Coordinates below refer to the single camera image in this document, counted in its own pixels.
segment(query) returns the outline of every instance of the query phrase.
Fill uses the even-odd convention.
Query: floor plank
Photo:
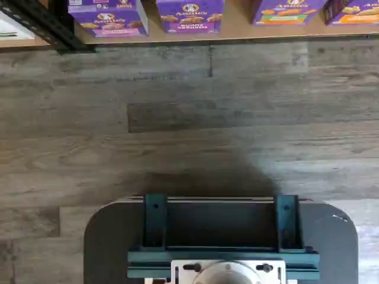
[[[14,283],[12,241],[0,240],[0,284]]]
[[[59,234],[59,208],[0,209],[0,240]]]
[[[14,241],[17,284],[83,283],[81,238]]]

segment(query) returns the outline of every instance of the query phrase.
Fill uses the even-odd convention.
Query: metal frame
[[[143,244],[128,252],[127,275],[129,278],[170,278],[171,261],[177,259],[283,259],[287,279],[319,279],[320,256],[303,244],[298,196],[276,196],[274,204],[277,228],[275,247],[178,247],[165,245],[166,196],[146,195]]]
[[[0,0],[0,11],[50,43],[59,53],[93,52],[74,35],[73,20],[65,6],[66,1],[60,0],[51,1],[52,9],[38,0]]]

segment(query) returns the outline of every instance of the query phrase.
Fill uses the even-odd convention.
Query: metal bar
[[[166,278],[171,274],[171,261],[174,259],[281,259],[286,263],[289,279],[318,279],[320,256],[310,253],[246,253],[217,251],[130,251],[128,253],[129,278]]]
[[[50,43],[60,53],[93,52],[38,0],[0,0],[0,11]]]
[[[286,264],[301,263],[305,266],[311,264],[317,269],[320,256],[317,253],[257,253],[244,251],[129,251],[129,263],[162,264],[170,263],[174,259],[283,259]]]
[[[143,247],[165,249],[167,197],[147,194],[144,197]]]
[[[304,253],[298,196],[279,195],[274,199],[277,218],[278,252]]]

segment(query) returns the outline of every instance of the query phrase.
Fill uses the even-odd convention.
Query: cracker box
[[[224,0],[156,0],[167,33],[219,33]]]
[[[329,1],[324,13],[328,25],[379,24],[379,1]]]
[[[253,25],[307,24],[326,0],[262,0],[254,5]]]
[[[69,13],[96,37],[147,35],[147,16],[140,0],[69,0]]]

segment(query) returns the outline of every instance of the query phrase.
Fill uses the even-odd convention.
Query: annie's logo
[[[305,0],[288,0],[287,3],[290,5],[300,5],[304,3]]]
[[[101,14],[98,14],[97,17],[101,20],[105,20],[105,21],[109,21],[109,20],[113,20],[114,19],[114,15],[113,14],[109,14],[109,13],[101,13]]]
[[[196,4],[185,4],[183,6],[183,10],[186,11],[186,12],[196,12],[199,10],[199,6],[196,5]]]

